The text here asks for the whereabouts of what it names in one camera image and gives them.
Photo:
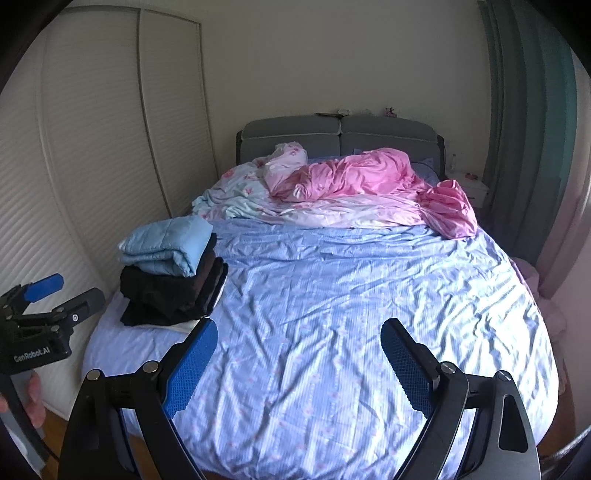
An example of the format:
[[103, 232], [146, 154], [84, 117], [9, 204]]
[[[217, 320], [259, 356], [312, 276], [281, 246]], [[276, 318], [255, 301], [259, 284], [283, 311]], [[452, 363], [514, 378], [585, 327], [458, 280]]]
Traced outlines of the left hand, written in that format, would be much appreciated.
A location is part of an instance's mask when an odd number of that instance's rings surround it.
[[35, 371], [31, 373], [27, 384], [24, 408], [32, 426], [41, 428], [46, 420], [46, 409], [42, 401], [42, 382]]

